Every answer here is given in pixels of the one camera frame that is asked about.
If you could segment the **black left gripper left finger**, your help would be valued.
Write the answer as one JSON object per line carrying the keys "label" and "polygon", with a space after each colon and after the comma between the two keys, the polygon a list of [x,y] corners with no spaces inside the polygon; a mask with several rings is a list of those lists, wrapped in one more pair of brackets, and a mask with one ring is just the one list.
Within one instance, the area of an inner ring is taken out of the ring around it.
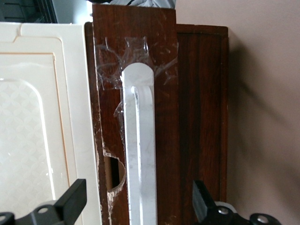
{"label": "black left gripper left finger", "polygon": [[86,180],[77,179],[56,201],[35,208],[15,225],[73,225],[87,203]]}

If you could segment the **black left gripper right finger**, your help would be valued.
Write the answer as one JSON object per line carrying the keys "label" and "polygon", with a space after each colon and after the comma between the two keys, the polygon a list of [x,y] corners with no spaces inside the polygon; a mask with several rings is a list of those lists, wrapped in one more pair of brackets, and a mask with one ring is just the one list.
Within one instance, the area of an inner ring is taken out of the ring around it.
{"label": "black left gripper right finger", "polygon": [[236,209],[226,202],[212,199],[201,180],[193,181],[192,204],[197,217],[197,225],[247,225]]}

